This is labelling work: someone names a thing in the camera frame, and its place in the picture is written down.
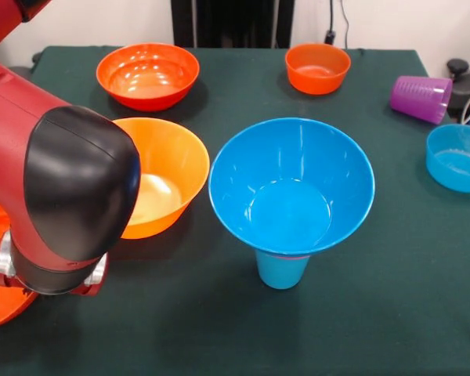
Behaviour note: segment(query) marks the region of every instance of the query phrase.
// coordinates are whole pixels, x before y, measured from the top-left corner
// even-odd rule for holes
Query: blue bowl
[[[234,136],[214,160],[208,188],[216,215],[235,237],[292,262],[360,226],[374,199],[374,174],[345,133],[319,121],[280,118]],[[260,259],[267,258],[257,258],[262,276]]]
[[[426,140],[426,166],[440,184],[470,193],[470,125],[435,128]]]

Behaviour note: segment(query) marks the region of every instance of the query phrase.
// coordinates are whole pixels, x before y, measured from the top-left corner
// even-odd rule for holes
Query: dark green tablecloth
[[[110,50],[48,48],[34,82],[109,118],[138,115],[96,84]],[[366,222],[314,256],[300,285],[274,291],[205,187],[170,230],[112,250],[120,261],[98,296],[40,298],[0,327],[0,374],[470,374],[470,195],[428,176],[431,125],[388,107],[397,76],[425,74],[416,53],[351,51],[344,85],[322,98],[290,87],[282,50],[194,53],[191,93],[152,116],[197,133],[211,159],[268,118],[338,127],[374,168]]]

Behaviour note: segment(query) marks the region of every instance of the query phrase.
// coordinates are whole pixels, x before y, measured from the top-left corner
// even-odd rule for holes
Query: white wall
[[[451,57],[470,63],[470,0],[344,3],[350,20],[350,48],[416,49],[434,76],[447,74],[445,64]],[[334,7],[335,43],[342,47],[345,21],[339,0],[334,0]],[[291,42],[322,42],[328,25],[329,0],[296,0]],[[0,60],[30,66],[31,56],[47,45],[149,41],[174,42],[170,0],[52,0],[0,45]]]
[[[1,43],[0,61],[29,67],[47,45],[141,42],[174,42],[169,0],[52,0]]]
[[[329,0],[295,0],[291,43],[323,42]],[[350,21],[349,48],[416,49],[428,73],[447,75],[446,61],[470,63],[470,0],[343,0]],[[335,44],[346,24],[334,0]]]

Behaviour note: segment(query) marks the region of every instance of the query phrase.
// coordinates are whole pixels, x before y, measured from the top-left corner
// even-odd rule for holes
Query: red robot arm
[[[0,0],[0,41],[49,1]],[[139,155],[108,119],[0,65],[0,285],[93,295],[139,187]]]

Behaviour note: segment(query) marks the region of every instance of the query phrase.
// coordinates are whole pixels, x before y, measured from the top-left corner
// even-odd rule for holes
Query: red-orange bowl
[[[160,111],[183,99],[200,73],[190,52],[176,45],[129,45],[106,55],[96,69],[99,84],[119,103]]]
[[[337,90],[352,65],[345,51],[322,43],[296,45],[287,51],[285,63],[291,85],[313,96]]]

